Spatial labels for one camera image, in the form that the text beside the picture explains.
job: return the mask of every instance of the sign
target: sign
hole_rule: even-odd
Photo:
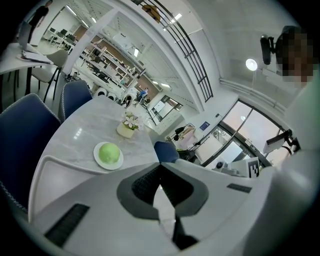
[[[205,129],[208,128],[209,125],[210,125],[210,124],[209,124],[208,122],[204,122],[204,123],[200,126],[200,129],[201,129],[202,131],[204,131]]]

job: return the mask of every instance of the blue chair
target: blue chair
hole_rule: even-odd
[[[38,161],[59,126],[58,117],[34,93],[0,114],[0,186],[24,212]]]
[[[154,150],[160,163],[174,163],[179,158],[176,147],[170,142],[157,141],[154,144]]]
[[[86,81],[68,82],[62,89],[58,116],[64,122],[83,104],[92,100],[92,95]]]

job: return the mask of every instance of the black metal railing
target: black metal railing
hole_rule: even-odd
[[[162,25],[162,28],[165,29],[174,39],[175,43],[181,49],[184,54],[184,58],[188,61],[191,66],[191,69],[196,77],[197,84],[200,86],[202,94],[204,96],[205,102],[207,102],[214,95],[212,93],[211,85],[209,82],[209,78],[206,72],[206,69],[201,61],[201,58],[189,38],[188,34],[184,30],[184,28],[180,25],[180,23],[175,19],[172,13],[167,10],[159,1],[157,0],[144,0],[139,1],[140,6],[150,5],[154,6],[157,9],[161,19],[154,19],[159,21]]]

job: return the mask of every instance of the pipe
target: pipe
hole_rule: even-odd
[[[233,82],[233,81],[228,81],[228,80],[225,80],[225,79],[222,79],[222,78],[220,79],[220,83],[223,86],[228,86],[228,87],[230,87],[232,89],[235,89],[235,90],[237,90],[239,92],[255,96],[258,99],[260,99],[260,100],[264,101],[265,103],[267,103],[268,105],[270,105],[273,109],[276,109],[276,110],[280,111],[281,113],[284,113],[286,111],[286,108],[283,105],[279,104],[274,99],[266,96],[265,94],[255,90],[255,89],[252,89],[252,88],[247,87],[247,86],[245,86],[243,84],[240,84],[240,83],[237,83],[237,82]]]

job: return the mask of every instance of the small flower vase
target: small flower vase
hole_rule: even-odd
[[[131,130],[131,129],[127,128],[123,122],[119,123],[118,127],[116,128],[116,131],[122,137],[125,137],[128,139],[130,139],[135,133],[135,130]]]

